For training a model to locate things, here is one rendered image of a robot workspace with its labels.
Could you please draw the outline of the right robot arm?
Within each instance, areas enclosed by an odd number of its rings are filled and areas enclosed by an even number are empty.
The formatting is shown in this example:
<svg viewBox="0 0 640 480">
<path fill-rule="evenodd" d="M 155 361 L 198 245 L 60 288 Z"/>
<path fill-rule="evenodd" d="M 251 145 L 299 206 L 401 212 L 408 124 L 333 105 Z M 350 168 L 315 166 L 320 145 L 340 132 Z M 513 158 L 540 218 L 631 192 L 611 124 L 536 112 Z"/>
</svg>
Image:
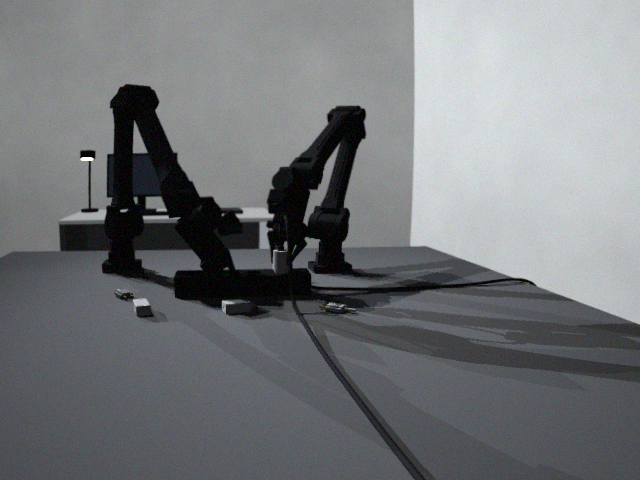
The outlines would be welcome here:
<svg viewBox="0 0 640 480">
<path fill-rule="evenodd" d="M 132 246 L 134 237 L 140 236 L 144 229 L 141 205 L 135 204 L 132 188 L 134 120 L 156 171 L 168 216 L 181 217 L 175 229 L 185 242 L 192 242 L 206 231 L 197 241 L 211 256 L 222 247 L 213 232 L 215 228 L 218 227 L 220 236 L 242 233 L 242 222 L 231 209 L 222 216 L 213 197 L 198 195 L 165 135 L 155 111 L 158 104 L 158 97 L 150 86 L 132 84 L 120 87 L 110 101 L 114 116 L 113 197 L 111 205 L 106 207 L 104 227 L 112 240 L 102 270 L 138 270 L 142 265 L 142 259 L 134 258 Z M 120 212 L 124 209 L 130 212 Z"/>
</svg>

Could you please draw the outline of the small white plug with metal prongs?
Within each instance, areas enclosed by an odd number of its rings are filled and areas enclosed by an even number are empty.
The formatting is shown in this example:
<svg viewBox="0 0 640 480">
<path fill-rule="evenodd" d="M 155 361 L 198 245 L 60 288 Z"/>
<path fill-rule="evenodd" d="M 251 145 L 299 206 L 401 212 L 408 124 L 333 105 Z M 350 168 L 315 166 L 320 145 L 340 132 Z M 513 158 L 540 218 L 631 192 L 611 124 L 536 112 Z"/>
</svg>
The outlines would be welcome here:
<svg viewBox="0 0 640 480">
<path fill-rule="evenodd" d="M 114 294 L 123 299 L 134 297 L 132 292 L 129 292 L 128 290 L 126 291 L 125 289 L 122 289 L 122 290 L 115 289 L 115 291 L 116 292 L 114 292 Z"/>
</svg>

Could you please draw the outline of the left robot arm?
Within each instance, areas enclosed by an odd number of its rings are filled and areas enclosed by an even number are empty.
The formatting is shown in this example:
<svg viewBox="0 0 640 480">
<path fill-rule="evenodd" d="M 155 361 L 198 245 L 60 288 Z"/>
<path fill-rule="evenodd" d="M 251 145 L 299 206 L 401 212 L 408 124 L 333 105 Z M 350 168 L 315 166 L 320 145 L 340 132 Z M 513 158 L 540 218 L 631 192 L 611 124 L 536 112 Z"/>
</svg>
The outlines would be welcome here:
<svg viewBox="0 0 640 480">
<path fill-rule="evenodd" d="M 350 216 L 344 200 L 357 148 L 366 137 L 365 118 L 366 111 L 360 106 L 336 106 L 327 114 L 328 125 L 312 145 L 289 167 L 280 167 L 272 178 L 275 189 L 270 189 L 267 204 L 268 213 L 274 214 L 273 221 L 281 221 L 282 215 L 287 215 L 289 222 L 303 223 L 309 190 L 318 189 L 324 166 L 340 143 L 326 195 L 308 220 L 311 238 L 321 240 L 316 261 L 308 261 L 314 272 L 352 271 L 342 252 Z"/>
</svg>

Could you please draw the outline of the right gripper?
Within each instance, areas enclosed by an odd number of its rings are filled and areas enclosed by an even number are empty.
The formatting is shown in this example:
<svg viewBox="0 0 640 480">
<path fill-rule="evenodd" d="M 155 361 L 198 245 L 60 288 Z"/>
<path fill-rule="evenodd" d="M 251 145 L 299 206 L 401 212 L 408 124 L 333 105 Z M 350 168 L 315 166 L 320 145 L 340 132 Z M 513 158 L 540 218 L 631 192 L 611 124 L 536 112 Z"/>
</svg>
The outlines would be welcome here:
<svg viewBox="0 0 640 480">
<path fill-rule="evenodd" d="M 201 237 L 205 232 L 200 233 L 197 237 L 194 238 L 192 242 L 189 242 L 188 244 L 190 248 L 195 252 L 195 254 L 200 258 L 201 260 L 200 267 L 203 269 L 203 271 L 205 272 L 205 275 L 209 279 L 214 280 L 218 283 L 221 283 L 233 290 L 237 290 L 240 286 L 234 272 L 235 267 L 234 267 L 229 249 L 222 244 L 222 247 L 219 250 L 217 250 L 213 255 L 210 256 L 206 252 L 206 250 L 201 246 L 201 244 L 197 241 L 197 239 Z M 219 272 L 221 272 L 226 267 L 228 267 L 230 271 L 234 284 L 231 284 L 221 279 L 220 277 L 216 276 Z"/>
</svg>

